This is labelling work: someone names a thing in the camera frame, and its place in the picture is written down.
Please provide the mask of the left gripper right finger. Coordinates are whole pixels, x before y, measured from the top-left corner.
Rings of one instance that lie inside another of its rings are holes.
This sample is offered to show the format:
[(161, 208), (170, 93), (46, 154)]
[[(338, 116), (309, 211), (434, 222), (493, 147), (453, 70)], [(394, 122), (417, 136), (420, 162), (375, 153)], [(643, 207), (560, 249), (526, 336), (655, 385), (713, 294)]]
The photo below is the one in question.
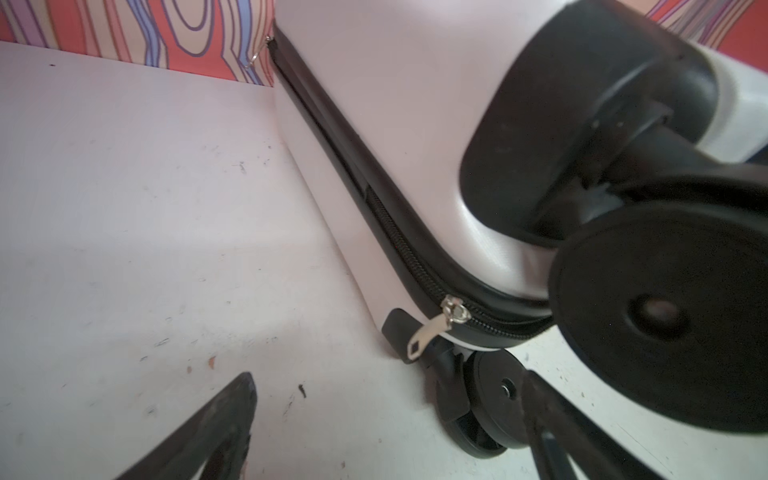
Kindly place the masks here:
[(541, 479), (658, 479), (598, 425), (528, 370), (520, 390), (522, 418)]

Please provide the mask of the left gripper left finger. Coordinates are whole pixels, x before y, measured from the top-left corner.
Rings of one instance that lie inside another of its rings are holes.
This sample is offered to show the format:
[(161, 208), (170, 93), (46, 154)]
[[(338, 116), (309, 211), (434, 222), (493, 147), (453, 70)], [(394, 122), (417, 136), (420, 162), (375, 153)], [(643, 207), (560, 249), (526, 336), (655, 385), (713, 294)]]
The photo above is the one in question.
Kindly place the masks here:
[(120, 477), (238, 479), (249, 451), (257, 401), (252, 375), (239, 374)]

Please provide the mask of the black suitcase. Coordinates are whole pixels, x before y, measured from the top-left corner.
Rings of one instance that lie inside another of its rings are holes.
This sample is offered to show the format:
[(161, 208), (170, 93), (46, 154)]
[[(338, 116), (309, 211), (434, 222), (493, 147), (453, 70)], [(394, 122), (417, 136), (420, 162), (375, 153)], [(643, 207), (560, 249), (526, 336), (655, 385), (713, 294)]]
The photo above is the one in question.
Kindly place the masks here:
[(625, 398), (767, 430), (767, 6), (280, 1), (284, 139), (376, 328), (458, 446), (530, 446), (512, 349), (556, 329)]

